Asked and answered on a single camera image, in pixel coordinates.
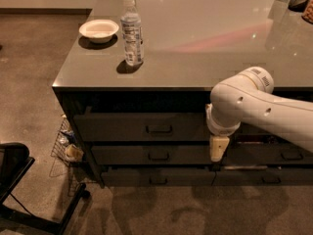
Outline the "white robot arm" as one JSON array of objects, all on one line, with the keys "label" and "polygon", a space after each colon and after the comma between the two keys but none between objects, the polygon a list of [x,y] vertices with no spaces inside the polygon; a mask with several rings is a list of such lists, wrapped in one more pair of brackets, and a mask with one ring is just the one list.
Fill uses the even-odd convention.
[{"label": "white robot arm", "polygon": [[243,70],[212,88],[205,110],[213,162],[222,159],[229,137],[243,122],[313,152],[313,103],[275,96],[273,89],[273,77],[261,67]]}]

